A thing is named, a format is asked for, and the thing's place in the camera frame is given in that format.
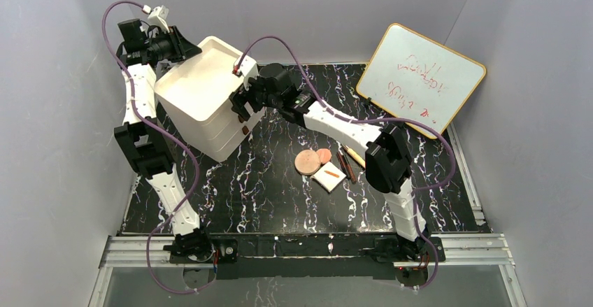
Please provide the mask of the white drawer organizer box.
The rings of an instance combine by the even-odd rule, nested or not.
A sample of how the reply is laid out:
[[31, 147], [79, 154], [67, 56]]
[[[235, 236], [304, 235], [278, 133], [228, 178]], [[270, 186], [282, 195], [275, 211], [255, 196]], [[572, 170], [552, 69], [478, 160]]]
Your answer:
[[217, 162], [225, 161], [259, 123], [264, 110], [240, 122], [229, 96], [247, 78], [231, 70], [243, 53], [216, 36], [198, 46], [200, 55], [176, 64], [155, 83], [155, 95], [183, 140]]

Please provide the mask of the large round pink compact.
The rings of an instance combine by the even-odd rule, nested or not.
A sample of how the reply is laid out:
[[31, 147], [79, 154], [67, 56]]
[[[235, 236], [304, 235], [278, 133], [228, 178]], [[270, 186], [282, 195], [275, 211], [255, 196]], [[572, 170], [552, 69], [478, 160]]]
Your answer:
[[302, 150], [294, 159], [294, 167], [301, 174], [311, 176], [321, 167], [321, 161], [314, 150]]

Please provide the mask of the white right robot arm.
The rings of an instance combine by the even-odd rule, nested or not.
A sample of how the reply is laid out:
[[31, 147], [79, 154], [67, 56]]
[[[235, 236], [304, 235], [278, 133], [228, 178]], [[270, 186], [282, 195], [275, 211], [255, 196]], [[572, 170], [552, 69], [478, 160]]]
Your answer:
[[243, 120], [251, 117], [248, 106], [254, 112], [272, 108], [289, 123], [320, 132], [363, 156], [367, 183], [384, 196], [394, 219], [395, 251], [379, 249], [379, 255], [418, 259], [424, 265], [438, 262], [438, 248], [430, 240], [414, 195], [411, 156], [400, 127], [379, 127], [340, 112], [311, 89], [299, 89], [279, 63], [263, 66], [249, 77], [236, 62], [231, 72], [243, 78], [229, 96], [231, 109]]

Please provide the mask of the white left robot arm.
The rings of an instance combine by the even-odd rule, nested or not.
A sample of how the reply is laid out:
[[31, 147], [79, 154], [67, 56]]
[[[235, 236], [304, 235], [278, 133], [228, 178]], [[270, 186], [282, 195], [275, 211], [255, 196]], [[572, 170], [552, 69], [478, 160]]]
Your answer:
[[197, 212], [185, 199], [173, 153], [173, 136], [157, 118], [155, 69], [158, 63], [183, 62], [201, 54], [177, 27], [143, 24], [140, 19], [119, 23], [123, 41], [116, 56], [124, 64], [126, 113], [114, 129], [115, 139], [131, 168], [144, 177], [159, 196], [174, 240], [164, 250], [174, 257], [205, 262], [214, 254]]

